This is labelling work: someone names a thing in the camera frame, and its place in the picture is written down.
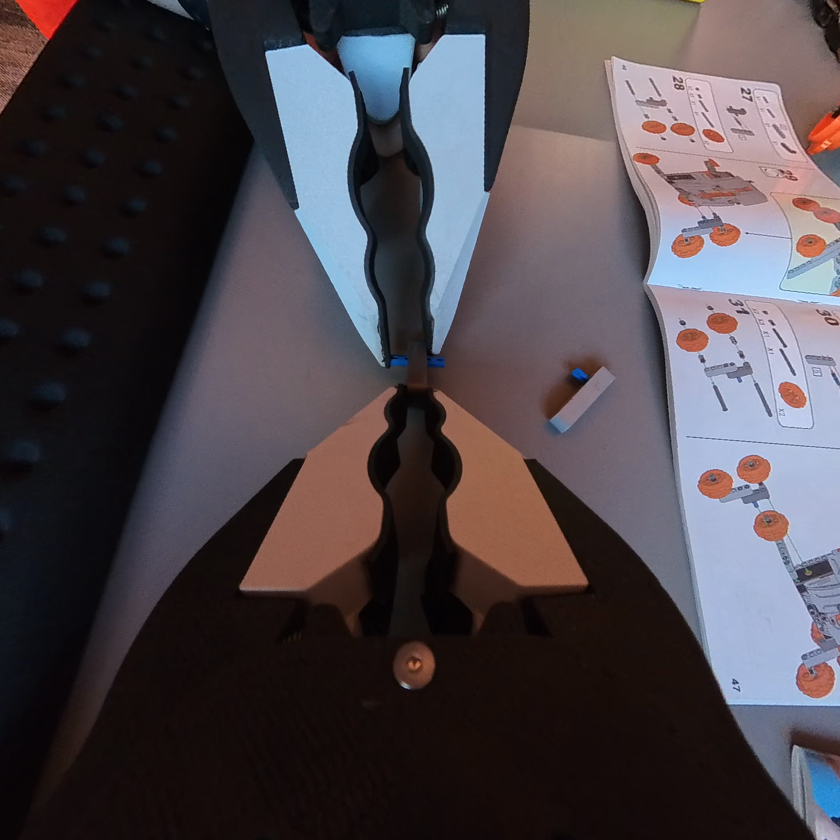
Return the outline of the open instruction booklet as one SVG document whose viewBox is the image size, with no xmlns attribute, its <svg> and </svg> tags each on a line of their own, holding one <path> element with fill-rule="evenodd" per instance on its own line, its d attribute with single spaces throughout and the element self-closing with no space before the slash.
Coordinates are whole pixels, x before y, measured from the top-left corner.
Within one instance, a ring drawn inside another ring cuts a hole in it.
<svg viewBox="0 0 840 840">
<path fill-rule="evenodd" d="M 838 706 L 838 186 L 770 82 L 606 62 L 651 235 L 703 642 L 733 704 Z"/>
</svg>

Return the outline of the robot kit box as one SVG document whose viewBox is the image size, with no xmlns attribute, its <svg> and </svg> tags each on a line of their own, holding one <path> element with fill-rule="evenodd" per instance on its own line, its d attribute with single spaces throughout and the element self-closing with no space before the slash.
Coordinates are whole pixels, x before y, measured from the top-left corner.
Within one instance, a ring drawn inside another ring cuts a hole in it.
<svg viewBox="0 0 840 840">
<path fill-rule="evenodd" d="M 815 839 L 839 838 L 839 757 L 794 745 L 793 804 Z"/>
</svg>

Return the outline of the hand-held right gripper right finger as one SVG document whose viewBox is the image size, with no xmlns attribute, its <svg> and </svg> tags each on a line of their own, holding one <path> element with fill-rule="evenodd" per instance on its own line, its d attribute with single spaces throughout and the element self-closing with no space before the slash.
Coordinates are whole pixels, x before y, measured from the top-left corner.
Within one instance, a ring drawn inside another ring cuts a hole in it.
<svg viewBox="0 0 840 840">
<path fill-rule="evenodd" d="M 491 607 L 531 595 L 584 592 L 588 580 L 524 457 L 441 391 L 428 392 L 438 526 L 454 568 L 443 602 L 469 610 L 473 633 Z"/>
</svg>

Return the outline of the black studded floor mat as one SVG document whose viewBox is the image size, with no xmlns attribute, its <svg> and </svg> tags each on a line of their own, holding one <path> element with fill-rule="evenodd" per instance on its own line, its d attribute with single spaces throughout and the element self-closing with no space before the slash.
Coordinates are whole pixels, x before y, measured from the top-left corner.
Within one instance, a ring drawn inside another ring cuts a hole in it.
<svg viewBox="0 0 840 840">
<path fill-rule="evenodd" d="M 2 115 L 2 838 L 18 834 L 252 140 L 210 34 L 79 2 Z"/>
</svg>

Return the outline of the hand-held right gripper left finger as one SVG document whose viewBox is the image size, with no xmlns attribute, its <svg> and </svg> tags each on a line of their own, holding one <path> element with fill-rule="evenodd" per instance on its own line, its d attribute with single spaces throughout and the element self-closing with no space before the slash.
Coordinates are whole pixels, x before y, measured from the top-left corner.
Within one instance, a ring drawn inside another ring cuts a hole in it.
<svg viewBox="0 0 840 840">
<path fill-rule="evenodd" d="M 364 567 L 382 533 L 384 503 L 368 470 L 386 432 L 387 388 L 311 449 L 239 585 L 247 595 L 284 595 L 339 609 L 353 635 L 372 597 Z"/>
</svg>

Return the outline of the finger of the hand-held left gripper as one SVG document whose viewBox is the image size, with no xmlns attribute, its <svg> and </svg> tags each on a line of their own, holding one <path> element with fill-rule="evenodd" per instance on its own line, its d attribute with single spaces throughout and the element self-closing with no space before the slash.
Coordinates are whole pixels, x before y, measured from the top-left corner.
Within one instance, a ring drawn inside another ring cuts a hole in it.
<svg viewBox="0 0 840 840">
<path fill-rule="evenodd" d="M 360 205 L 371 136 L 358 81 L 306 44 L 268 50 L 266 62 L 296 216 L 362 340 L 379 364 L 390 366 L 385 302 L 374 275 L 375 235 Z"/>
<path fill-rule="evenodd" d="M 416 238 L 431 354 L 441 351 L 452 326 L 489 198 L 485 82 L 484 34 L 443 35 L 414 73 L 403 70 L 402 138 L 422 187 Z"/>
</svg>

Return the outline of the grey desk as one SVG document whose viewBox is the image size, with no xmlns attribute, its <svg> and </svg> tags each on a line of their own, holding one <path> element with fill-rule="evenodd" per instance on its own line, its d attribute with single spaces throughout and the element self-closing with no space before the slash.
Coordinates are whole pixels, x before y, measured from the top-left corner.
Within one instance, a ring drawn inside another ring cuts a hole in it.
<svg viewBox="0 0 840 840">
<path fill-rule="evenodd" d="M 804 138 L 838 100 L 807 2 L 533 2 L 528 64 L 469 276 L 432 377 L 537 459 L 700 624 L 670 450 L 648 230 L 605 60 L 775 81 Z M 574 368 L 615 381 L 565 433 Z M 378 396 L 373 362 L 259 152 L 146 460 L 37 798 L 78 754 L 134 637 L 204 543 L 290 459 Z"/>
</svg>

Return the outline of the short grey beam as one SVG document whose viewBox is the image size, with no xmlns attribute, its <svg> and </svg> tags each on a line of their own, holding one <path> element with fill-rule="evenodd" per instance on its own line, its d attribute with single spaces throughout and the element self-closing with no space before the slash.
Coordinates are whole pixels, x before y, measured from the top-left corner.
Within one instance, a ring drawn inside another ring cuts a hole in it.
<svg viewBox="0 0 840 840">
<path fill-rule="evenodd" d="M 571 372 L 577 390 L 572 397 L 551 417 L 549 424 L 559 433 L 565 433 L 595 403 L 597 398 L 615 381 L 615 376 L 606 367 L 599 368 L 593 375 L 588 375 L 581 368 Z"/>
</svg>

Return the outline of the orange building piece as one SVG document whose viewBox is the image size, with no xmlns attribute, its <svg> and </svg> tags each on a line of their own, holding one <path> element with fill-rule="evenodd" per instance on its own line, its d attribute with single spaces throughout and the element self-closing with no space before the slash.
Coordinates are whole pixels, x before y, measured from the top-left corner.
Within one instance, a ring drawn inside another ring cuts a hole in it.
<svg viewBox="0 0 840 840">
<path fill-rule="evenodd" d="M 815 155 L 825 151 L 835 151 L 840 146 L 840 106 L 823 117 L 808 134 L 807 154 Z"/>
</svg>

